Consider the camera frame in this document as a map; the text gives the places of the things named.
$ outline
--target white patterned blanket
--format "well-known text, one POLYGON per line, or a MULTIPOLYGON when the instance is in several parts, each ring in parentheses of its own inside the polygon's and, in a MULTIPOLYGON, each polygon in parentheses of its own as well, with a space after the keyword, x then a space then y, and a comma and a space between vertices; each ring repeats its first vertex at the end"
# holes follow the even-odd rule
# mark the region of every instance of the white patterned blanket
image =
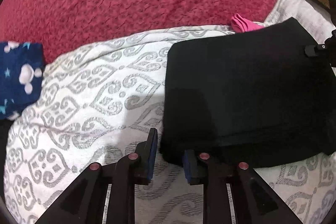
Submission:
MULTIPOLYGON (((294 16, 323 42, 334 28, 304 0, 279 0, 265 26, 294 16)), ((33 224, 93 161, 116 162, 162 130, 167 52, 173 43, 233 34, 227 26, 153 30, 85 45, 44 73, 42 94, 12 126, 7 144, 6 204, 33 224)), ((323 154, 257 170, 304 223, 320 223, 335 200, 336 160, 323 154)), ((149 186, 136 187, 136 222, 202 223, 203 190, 157 154, 149 186)))

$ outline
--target black cloth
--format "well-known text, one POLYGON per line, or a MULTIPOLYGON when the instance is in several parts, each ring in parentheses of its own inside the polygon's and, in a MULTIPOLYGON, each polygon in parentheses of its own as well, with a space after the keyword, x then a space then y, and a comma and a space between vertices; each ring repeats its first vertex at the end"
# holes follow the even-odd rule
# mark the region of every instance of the black cloth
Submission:
POLYGON ((293 18, 258 31, 174 44, 160 152, 185 149, 269 167, 336 150, 336 77, 305 56, 316 41, 293 18))
POLYGON ((6 145, 8 139, 8 132, 12 124, 13 121, 0 120, 0 196, 2 197, 3 200, 5 200, 3 190, 3 174, 6 159, 6 145))

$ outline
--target red screw head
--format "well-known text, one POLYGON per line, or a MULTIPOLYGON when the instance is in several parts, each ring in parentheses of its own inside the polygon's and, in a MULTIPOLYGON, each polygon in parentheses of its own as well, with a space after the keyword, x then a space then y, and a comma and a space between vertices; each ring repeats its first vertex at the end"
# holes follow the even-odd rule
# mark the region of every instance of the red screw head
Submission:
POLYGON ((246 170, 249 167, 249 165, 245 162, 239 163, 238 166, 239 166, 240 169, 243 169, 243 170, 246 170))
POLYGON ((201 153, 199 155, 199 157, 202 159, 202 160, 208 160, 210 158, 210 155, 208 153, 201 153))
POLYGON ((100 167, 99 164, 96 163, 96 162, 90 164, 90 169, 91 169, 92 171, 95 171, 95 170, 99 169, 99 167, 100 167))
POLYGON ((128 155, 128 158, 129 158, 130 160, 136 160, 137 158, 139 158, 139 155, 138 155, 137 153, 130 153, 130 154, 128 155))

